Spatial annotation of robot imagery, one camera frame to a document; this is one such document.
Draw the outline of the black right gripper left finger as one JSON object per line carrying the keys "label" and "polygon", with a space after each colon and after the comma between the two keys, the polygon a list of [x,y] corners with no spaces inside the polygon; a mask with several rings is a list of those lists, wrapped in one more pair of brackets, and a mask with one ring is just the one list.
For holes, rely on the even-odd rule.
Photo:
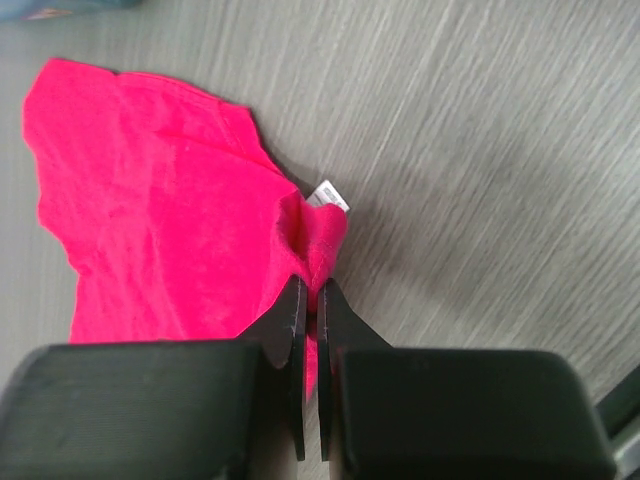
{"label": "black right gripper left finger", "polygon": [[50,345],[1,396],[5,479],[293,479],[307,288],[227,340]]}

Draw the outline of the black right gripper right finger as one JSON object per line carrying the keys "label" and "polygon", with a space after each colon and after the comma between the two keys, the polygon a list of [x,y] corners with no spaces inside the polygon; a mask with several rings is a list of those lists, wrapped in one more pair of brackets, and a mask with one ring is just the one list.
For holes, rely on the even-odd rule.
{"label": "black right gripper right finger", "polygon": [[321,455],[334,479],[612,479],[576,371],[541,350],[387,343],[334,281],[318,296]]}

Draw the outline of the pink t shirt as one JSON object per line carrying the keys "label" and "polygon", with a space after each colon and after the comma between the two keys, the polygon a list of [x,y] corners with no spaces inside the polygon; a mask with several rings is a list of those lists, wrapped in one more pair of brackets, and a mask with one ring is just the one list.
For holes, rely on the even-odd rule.
{"label": "pink t shirt", "polygon": [[77,272],[75,344],[241,334],[298,276],[315,307],[346,236],[250,111],[181,81],[46,63],[23,106],[41,224]]}

